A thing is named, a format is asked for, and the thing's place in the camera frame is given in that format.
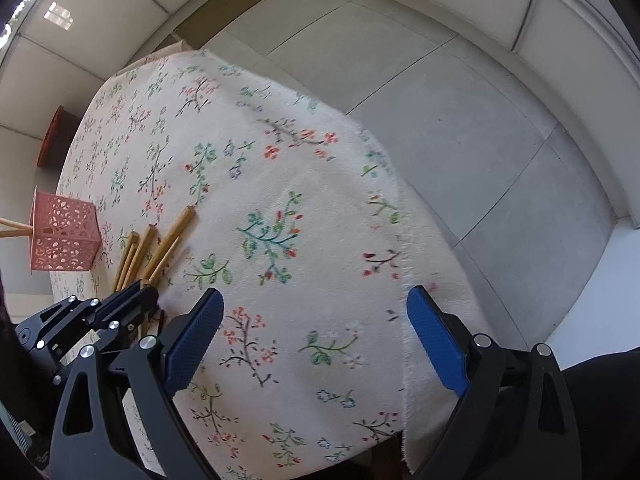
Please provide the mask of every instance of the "brown strip on floor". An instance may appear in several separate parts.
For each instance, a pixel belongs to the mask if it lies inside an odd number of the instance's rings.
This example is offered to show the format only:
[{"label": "brown strip on floor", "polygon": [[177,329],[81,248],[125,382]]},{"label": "brown strip on floor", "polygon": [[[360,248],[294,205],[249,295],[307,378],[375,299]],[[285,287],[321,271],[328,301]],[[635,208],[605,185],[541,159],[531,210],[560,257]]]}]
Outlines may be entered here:
[{"label": "brown strip on floor", "polygon": [[[260,1],[209,0],[178,25],[175,33],[193,48],[201,48],[240,14]],[[175,43],[175,41],[175,37],[167,36],[156,50]]]}]

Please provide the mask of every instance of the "white fabric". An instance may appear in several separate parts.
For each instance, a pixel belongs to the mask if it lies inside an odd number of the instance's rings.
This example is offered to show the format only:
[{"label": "white fabric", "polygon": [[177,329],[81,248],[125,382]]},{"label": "white fabric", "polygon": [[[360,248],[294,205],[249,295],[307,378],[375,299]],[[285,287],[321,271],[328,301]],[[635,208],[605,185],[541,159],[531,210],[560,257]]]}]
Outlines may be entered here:
[{"label": "white fabric", "polygon": [[175,54],[108,80],[83,118],[58,193],[97,205],[103,245],[91,272],[52,273],[54,296],[106,297],[130,230],[162,235],[194,203],[160,304],[182,314],[210,285],[225,298],[223,326],[174,399],[216,471],[295,478],[403,421],[415,467],[452,399],[408,326],[405,292],[421,283],[444,310],[486,323],[403,186],[340,112],[208,51]]}]

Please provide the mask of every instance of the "metal screw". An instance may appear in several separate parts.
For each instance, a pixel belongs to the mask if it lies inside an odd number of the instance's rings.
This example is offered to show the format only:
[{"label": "metal screw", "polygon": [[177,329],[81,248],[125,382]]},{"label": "metal screw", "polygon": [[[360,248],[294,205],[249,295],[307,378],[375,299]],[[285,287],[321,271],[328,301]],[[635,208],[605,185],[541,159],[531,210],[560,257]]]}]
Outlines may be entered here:
[{"label": "metal screw", "polygon": [[144,348],[145,350],[149,350],[150,348],[153,348],[154,346],[156,346],[156,338],[155,338],[155,336],[148,335],[146,337],[143,337],[140,340],[140,348]]},{"label": "metal screw", "polygon": [[545,345],[544,343],[540,343],[538,346],[536,346],[536,350],[538,350],[538,353],[543,357],[549,357],[551,355],[551,348],[549,348],[549,346]]},{"label": "metal screw", "polygon": [[91,357],[94,354],[94,347],[92,345],[83,346],[80,351],[80,357]]},{"label": "metal screw", "polygon": [[474,336],[474,343],[480,348],[489,348],[489,346],[491,346],[491,338],[485,334],[476,334]]}]

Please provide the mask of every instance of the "bundle of wooden sticks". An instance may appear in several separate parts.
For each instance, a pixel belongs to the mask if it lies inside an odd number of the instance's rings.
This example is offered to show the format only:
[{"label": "bundle of wooden sticks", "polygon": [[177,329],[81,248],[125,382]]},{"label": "bundle of wooden sticks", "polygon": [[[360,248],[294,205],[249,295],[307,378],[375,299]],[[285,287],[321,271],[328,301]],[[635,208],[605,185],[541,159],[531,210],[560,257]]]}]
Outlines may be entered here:
[{"label": "bundle of wooden sticks", "polygon": [[127,288],[131,283],[135,282],[136,279],[142,280],[142,285],[149,284],[156,286],[162,276],[162,270],[169,263],[169,260],[182,241],[180,235],[194,216],[196,216],[194,206],[190,205],[184,208],[180,216],[178,216],[177,220],[169,228],[169,232],[154,251],[149,263],[146,264],[146,267],[140,272],[138,272],[138,270],[142,265],[146,252],[149,250],[153,240],[158,236],[158,229],[154,225],[148,225],[142,238],[140,238],[137,232],[130,232],[111,291],[116,292]]}]

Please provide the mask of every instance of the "floral tablecloth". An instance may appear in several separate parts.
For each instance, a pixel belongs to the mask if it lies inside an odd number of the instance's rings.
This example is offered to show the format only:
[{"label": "floral tablecloth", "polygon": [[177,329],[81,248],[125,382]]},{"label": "floral tablecloth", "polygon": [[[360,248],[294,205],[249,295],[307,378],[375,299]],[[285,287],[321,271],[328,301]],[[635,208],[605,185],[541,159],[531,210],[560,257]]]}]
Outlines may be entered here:
[{"label": "floral tablecloth", "polygon": [[56,300],[108,296],[128,233],[162,235],[196,205],[160,303],[171,317],[208,286],[224,296],[174,401],[226,480],[295,478],[403,428],[411,438],[412,424],[419,442],[448,417],[454,397],[408,327],[405,293],[421,283],[484,321],[431,217],[340,112],[206,50],[175,54],[104,84],[58,193],[95,203],[102,248],[91,272],[51,273]]}]

